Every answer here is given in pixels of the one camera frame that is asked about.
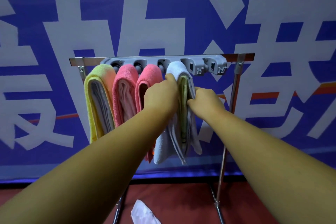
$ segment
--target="towel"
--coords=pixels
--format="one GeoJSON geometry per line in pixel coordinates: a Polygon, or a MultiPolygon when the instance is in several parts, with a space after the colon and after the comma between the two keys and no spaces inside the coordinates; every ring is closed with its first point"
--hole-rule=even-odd
{"type": "MultiPolygon", "coordinates": [[[[191,111],[190,108],[187,107],[187,99],[195,99],[196,95],[193,78],[187,71],[185,65],[180,61],[171,62],[167,68],[167,73],[173,74],[176,81],[178,82],[180,97],[177,120],[179,120],[178,122],[180,125],[180,140],[182,142],[181,152],[185,156],[189,149],[189,145],[191,145],[193,146],[195,152],[200,155],[202,154],[202,148],[197,136],[195,114],[191,111]]],[[[180,142],[173,142],[173,145],[175,148],[178,148],[180,142]]]]}
{"type": "Polygon", "coordinates": [[[112,66],[101,64],[85,78],[84,92],[90,125],[90,143],[115,128],[112,104],[112,85],[115,77],[112,66]]]}
{"type": "Polygon", "coordinates": [[[137,113],[134,98],[137,80],[138,72],[133,65],[120,67],[112,88],[115,127],[128,121],[137,113]]]}
{"type": "MultiPolygon", "coordinates": [[[[144,96],[146,90],[154,84],[162,81],[163,78],[161,69],[158,66],[149,64],[143,69],[135,86],[135,103],[137,112],[140,112],[144,108],[144,96]]],[[[149,163],[152,161],[154,148],[155,145],[148,151],[145,161],[148,161],[149,163]]]]}

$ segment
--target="plastic bag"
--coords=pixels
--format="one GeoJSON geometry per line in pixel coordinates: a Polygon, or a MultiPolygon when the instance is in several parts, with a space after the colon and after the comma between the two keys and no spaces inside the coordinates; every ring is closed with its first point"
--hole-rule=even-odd
{"type": "Polygon", "coordinates": [[[153,212],[141,200],[135,202],[131,211],[131,218],[134,224],[161,224],[153,212]]]}

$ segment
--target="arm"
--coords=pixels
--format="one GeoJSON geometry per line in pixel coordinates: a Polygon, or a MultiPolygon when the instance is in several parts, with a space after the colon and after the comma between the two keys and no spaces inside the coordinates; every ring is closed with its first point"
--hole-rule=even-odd
{"type": "Polygon", "coordinates": [[[227,112],[212,90],[198,88],[188,104],[279,223],[336,223],[334,169],[227,112]]]}
{"type": "Polygon", "coordinates": [[[174,77],[150,87],[145,107],[0,208],[0,223],[103,223],[177,110],[174,77]]]}

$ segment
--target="metal towel rack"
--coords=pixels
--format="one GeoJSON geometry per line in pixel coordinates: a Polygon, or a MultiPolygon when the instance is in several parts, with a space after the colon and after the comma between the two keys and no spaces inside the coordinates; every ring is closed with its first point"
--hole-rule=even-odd
{"type": "MultiPolygon", "coordinates": [[[[85,57],[75,57],[70,58],[71,66],[77,66],[79,73],[81,75],[82,81],[84,82],[87,75],[87,66],[96,66],[99,64],[109,64],[113,66],[116,72],[118,72],[119,67],[125,64],[132,64],[136,67],[138,73],[140,74],[142,70],[148,64],[155,64],[159,66],[162,73],[166,72],[166,69],[170,62],[182,61],[186,66],[189,73],[192,75],[203,75],[206,72],[211,72],[216,75],[223,75],[227,70],[227,62],[235,62],[234,68],[234,79],[231,91],[231,101],[229,105],[229,112],[235,113],[237,94],[239,89],[240,76],[242,74],[243,65],[246,61],[253,61],[255,53],[234,53],[234,54],[204,54],[204,55],[184,55],[184,56],[137,56],[137,57],[106,57],[106,58],[85,58],[85,57]]],[[[221,210],[219,208],[220,195],[221,195],[221,185],[225,172],[226,165],[226,155],[228,150],[224,146],[222,164],[220,169],[219,181],[217,193],[215,193],[214,188],[210,185],[213,199],[215,201],[215,207],[217,209],[219,219],[221,223],[225,223],[221,210]]],[[[113,224],[116,224],[119,220],[121,207],[123,203],[123,198],[126,192],[120,197],[120,200],[116,204],[117,210],[115,212],[115,218],[113,224]]]]}

